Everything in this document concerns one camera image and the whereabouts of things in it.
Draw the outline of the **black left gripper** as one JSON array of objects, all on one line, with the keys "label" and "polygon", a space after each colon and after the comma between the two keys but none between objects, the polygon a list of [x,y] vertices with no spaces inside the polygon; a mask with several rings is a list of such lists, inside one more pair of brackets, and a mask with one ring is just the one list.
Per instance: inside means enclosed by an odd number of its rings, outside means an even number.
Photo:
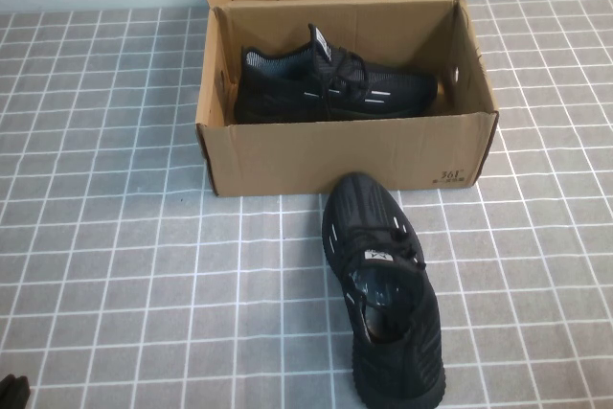
[{"label": "black left gripper", "polygon": [[0,382],[0,409],[25,409],[30,397],[26,376],[6,375]]}]

